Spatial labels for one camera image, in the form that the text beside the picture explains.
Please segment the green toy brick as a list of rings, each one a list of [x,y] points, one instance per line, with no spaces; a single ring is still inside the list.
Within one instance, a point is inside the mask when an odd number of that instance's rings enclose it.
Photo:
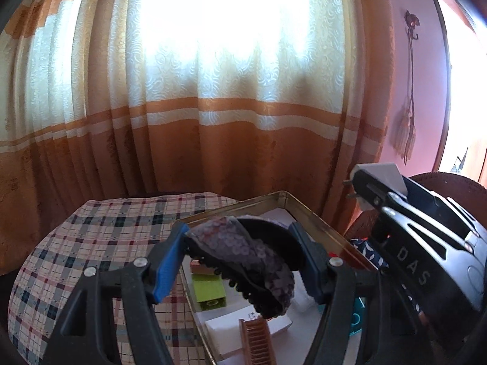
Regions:
[[[219,275],[194,274],[192,286],[202,311],[226,306],[226,292]]]

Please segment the purple sequin hair clip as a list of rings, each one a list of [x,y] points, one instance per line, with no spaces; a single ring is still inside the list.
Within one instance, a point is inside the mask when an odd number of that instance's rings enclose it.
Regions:
[[[188,255],[214,268],[257,313],[284,315],[294,296],[300,245],[278,222],[254,216],[220,216],[189,229]]]

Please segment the white small carton box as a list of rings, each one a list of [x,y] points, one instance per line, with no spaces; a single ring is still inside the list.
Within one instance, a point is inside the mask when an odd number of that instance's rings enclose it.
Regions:
[[[220,358],[228,358],[242,350],[239,321],[253,321],[260,317],[250,305],[205,322],[211,343]]]

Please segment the white charger adapter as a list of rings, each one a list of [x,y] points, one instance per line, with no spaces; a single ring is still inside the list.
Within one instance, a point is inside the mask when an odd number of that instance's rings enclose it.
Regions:
[[[363,212],[380,208],[389,192],[407,200],[404,177],[394,163],[357,164],[343,184],[352,187],[348,197],[357,200]]]

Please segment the brown wooden comb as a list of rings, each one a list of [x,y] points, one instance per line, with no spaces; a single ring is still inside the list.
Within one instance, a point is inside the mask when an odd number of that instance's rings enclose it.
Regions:
[[[240,319],[239,330],[246,365],[276,365],[272,337],[265,319]]]

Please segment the gold metal tin tray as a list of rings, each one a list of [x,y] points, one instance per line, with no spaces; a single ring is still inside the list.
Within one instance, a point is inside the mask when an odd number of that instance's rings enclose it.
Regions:
[[[299,222],[286,226],[257,215],[225,212],[193,227],[178,221],[170,237],[177,259],[190,256],[216,269],[254,307],[257,317],[239,318],[236,331],[227,336],[239,343],[246,364],[276,363],[268,321],[287,313],[297,274],[314,302],[324,306],[305,363],[343,363],[354,302],[374,287],[372,270],[331,256]]]

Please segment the plaid tablecloth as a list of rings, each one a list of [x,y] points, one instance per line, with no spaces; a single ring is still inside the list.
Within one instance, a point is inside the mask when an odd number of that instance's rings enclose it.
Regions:
[[[7,333],[17,352],[28,364],[42,360],[85,268],[119,269],[165,240],[176,220],[234,202],[213,193],[87,201],[41,240],[16,276]]]

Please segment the orange cream patterned curtain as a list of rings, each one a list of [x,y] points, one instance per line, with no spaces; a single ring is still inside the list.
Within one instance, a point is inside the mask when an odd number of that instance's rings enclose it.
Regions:
[[[345,231],[392,30],[391,0],[24,0],[1,32],[1,271],[88,200],[286,190]]]

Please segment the ornate wall hook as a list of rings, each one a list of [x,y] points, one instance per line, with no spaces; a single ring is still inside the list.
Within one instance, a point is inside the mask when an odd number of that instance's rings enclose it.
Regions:
[[[411,40],[417,40],[419,36],[415,33],[417,26],[420,26],[418,17],[412,14],[409,10],[405,12],[405,23],[407,26],[407,35]]]

